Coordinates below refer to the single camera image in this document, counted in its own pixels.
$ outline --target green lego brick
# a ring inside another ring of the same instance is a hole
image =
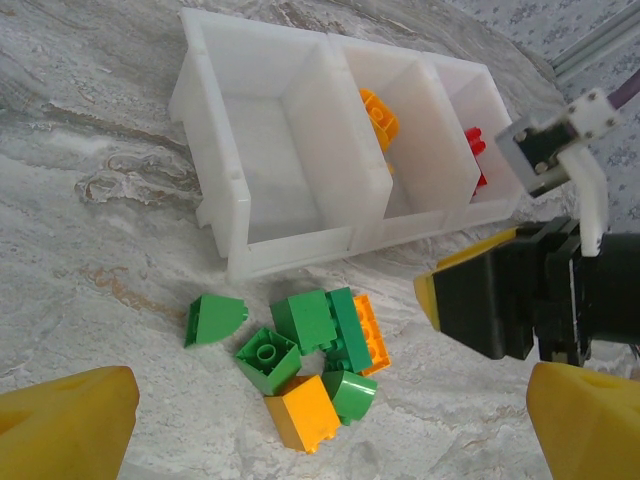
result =
[[[298,346],[261,328],[235,355],[240,370],[265,395],[277,395],[302,364]]]
[[[356,305],[349,287],[327,293],[338,337],[325,348],[326,370],[348,370],[359,373],[373,365]]]
[[[322,383],[343,425],[365,416],[378,389],[375,380],[344,370],[323,373]]]
[[[302,355],[330,347],[337,338],[323,290],[294,295],[271,305],[276,331],[295,342]]]
[[[244,300],[204,294],[189,307],[184,346],[219,342],[238,330],[248,316]]]

